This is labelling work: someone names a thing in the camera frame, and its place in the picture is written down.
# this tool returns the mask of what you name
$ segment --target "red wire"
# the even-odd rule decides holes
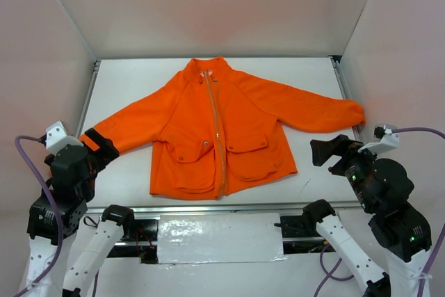
[[[139,229],[139,231],[148,240],[148,242],[150,244],[150,248],[154,249],[154,246],[153,246],[152,241],[150,240],[150,238],[141,229]]]
[[[140,257],[140,250],[139,250],[139,236],[138,233],[136,232],[136,250],[138,251],[138,256]]]

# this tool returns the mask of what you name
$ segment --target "white panel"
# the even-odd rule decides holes
[[[160,264],[270,262],[285,259],[279,214],[161,216]]]
[[[83,131],[137,99],[162,87],[188,58],[102,61],[92,92]],[[228,58],[228,63],[263,77],[341,99],[341,92],[329,58]],[[327,167],[312,165],[311,139],[328,141],[339,134],[353,138],[352,129],[330,134],[311,134],[285,127],[287,140],[296,160],[298,175],[223,197],[218,201],[173,200],[148,193],[151,145],[124,154],[102,171],[96,181],[96,196],[90,207],[118,203],[131,207],[207,204],[256,204],[312,202],[320,198],[332,202],[356,201],[344,177],[332,176]]]
[[[366,0],[62,0],[100,58],[342,54]]]
[[[445,131],[445,0],[368,0],[341,61],[352,97],[363,103],[367,126]],[[433,242],[444,223],[445,141],[432,134],[401,134],[387,156],[402,163],[415,189],[411,203],[432,226]],[[432,268],[432,296],[443,295],[445,252]]]

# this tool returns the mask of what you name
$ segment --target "white wall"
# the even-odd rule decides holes
[[[342,54],[366,0],[62,0],[100,58]]]
[[[17,291],[28,250],[26,211],[40,187],[14,146],[56,120],[75,130],[92,60],[56,0],[0,0],[0,287]],[[26,144],[38,167],[46,151]]]
[[[365,107],[364,137],[373,126],[445,131],[445,0],[368,0],[341,69],[352,98]],[[430,221],[435,241],[444,223],[445,141],[402,134],[388,156],[400,161],[416,188],[410,202]],[[443,295],[445,248],[432,268],[432,296]]]

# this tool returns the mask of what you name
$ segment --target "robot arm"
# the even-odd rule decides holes
[[[322,166],[332,155],[340,156],[329,171],[333,175],[345,176],[363,210],[373,215],[369,226],[385,249],[391,291],[389,280],[376,281],[376,273],[366,271],[366,275],[370,275],[368,282],[365,281],[368,286],[366,296],[417,296],[419,278],[430,254],[430,225],[407,201],[414,185],[407,178],[402,165],[391,159],[377,159],[377,153],[398,147],[398,134],[393,134],[390,127],[384,126],[376,127],[375,135],[381,141],[367,145],[344,135],[328,142],[311,141],[313,164]],[[332,242],[349,269],[358,274],[356,278],[360,286],[365,287],[365,273],[357,270],[362,268],[363,253],[353,245],[354,242],[349,241],[346,231],[337,233],[333,226],[338,228],[338,224],[338,218],[325,214],[317,221],[316,230]],[[423,296],[429,296],[428,281]]]
[[[65,277],[67,258],[79,228],[79,221],[86,213],[86,203],[95,194],[94,179],[97,173],[116,159],[119,154],[110,140],[94,129],[86,135],[99,149],[92,151],[77,138],[69,136],[61,122],[47,129],[41,142],[51,154],[45,159],[52,177],[47,180],[58,212],[53,210],[45,194],[31,206],[27,232],[30,235],[31,257],[28,273],[29,286],[16,296],[78,297],[85,296],[92,279],[114,243],[121,239],[134,221],[132,210],[110,206],[102,216],[99,230],[78,262]],[[62,218],[63,242],[59,244],[57,215]],[[35,283],[35,279],[53,268]]]
[[[303,209],[302,219],[310,232],[317,232],[339,253],[360,289],[365,292],[369,282],[385,278],[380,268],[346,231],[334,209],[325,200],[318,200]]]

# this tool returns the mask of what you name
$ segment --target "white enclosure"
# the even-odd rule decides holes
[[[66,122],[73,132],[79,124],[83,129],[94,125],[138,95],[149,93],[141,90],[138,80],[156,62],[163,65],[143,81],[151,91],[165,83],[174,68],[183,68],[190,57],[222,55],[232,67],[244,67],[259,77],[271,75],[272,80],[320,94],[340,98],[344,88],[347,97],[365,108],[367,125],[360,129],[364,141],[372,139],[374,125],[386,122],[445,131],[445,0],[0,0],[0,18],[2,296],[13,296],[22,280],[29,257],[27,211],[40,194],[38,183],[15,151],[14,137],[41,136],[57,120]],[[342,56],[335,68],[327,57],[330,55]],[[286,60],[278,65],[281,71],[266,71],[277,59]],[[96,67],[97,73],[94,63],[98,60],[102,63]],[[109,104],[100,102],[97,92],[107,89],[106,76],[121,80],[120,85],[130,94]],[[88,92],[94,78],[93,89]],[[88,108],[82,123],[84,106]],[[353,136],[351,129],[344,133]],[[331,139],[337,134],[316,137],[291,129],[286,129],[286,134],[290,142],[295,135],[304,139],[295,140],[293,148],[301,147],[293,152],[299,175],[233,194],[220,203],[200,203],[195,209],[218,205],[223,211],[224,206],[229,210],[235,204],[254,203],[269,205],[270,209],[270,204],[281,203],[295,210],[323,197],[337,206],[356,206],[345,179],[331,177],[324,167],[312,170],[310,166],[309,139]],[[400,139],[400,149],[387,156],[407,168],[416,186],[410,202],[430,222],[434,243],[444,223],[445,143],[432,134],[403,134]],[[38,144],[26,144],[25,148],[48,177],[42,162],[44,148]],[[146,174],[134,179],[139,188],[133,193],[121,188],[120,196],[114,198],[106,192],[104,180],[128,179],[130,170],[125,166],[133,164],[138,154],[144,157],[148,171],[149,150],[146,147],[128,153],[99,177],[98,194],[91,202],[94,212],[110,203],[156,207],[157,214],[161,207],[181,211],[189,205],[170,199],[152,201]],[[311,181],[305,187],[311,178],[318,180],[316,186]],[[326,180],[338,191],[323,185]],[[345,227],[385,268],[382,248],[367,225],[369,217],[360,208],[338,209]],[[82,226],[70,263],[85,246],[89,233],[91,230]],[[327,266],[336,258],[336,254],[328,254]],[[198,296],[199,289],[203,289],[202,296],[312,296],[324,276],[318,254],[292,255],[273,263],[174,267],[107,259],[102,269],[97,295],[111,297]],[[343,267],[338,275],[347,272]],[[230,273],[226,280],[220,279],[223,273]],[[431,296],[441,296],[445,289],[444,250],[430,273]],[[354,281],[330,280],[321,296],[361,295]]]

